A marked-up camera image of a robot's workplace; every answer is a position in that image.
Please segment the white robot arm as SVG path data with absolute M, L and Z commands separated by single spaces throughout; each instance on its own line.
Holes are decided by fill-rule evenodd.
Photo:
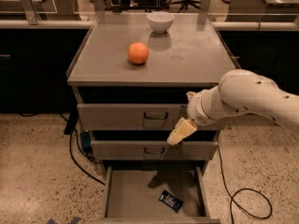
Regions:
M 272 79 L 248 70 L 229 71 L 216 87 L 188 91 L 187 97 L 188 117 L 181 118 L 167 138 L 172 146 L 192 135 L 198 127 L 248 113 L 271 119 L 299 134 L 299 96 L 281 90 Z

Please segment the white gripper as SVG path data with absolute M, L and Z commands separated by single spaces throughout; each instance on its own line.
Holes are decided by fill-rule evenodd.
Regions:
M 208 126 L 214 123 L 202 106 L 204 92 L 188 91 L 187 115 L 189 119 L 181 118 L 167 138 L 169 145 L 177 145 L 184 138 L 197 131 L 197 126 Z

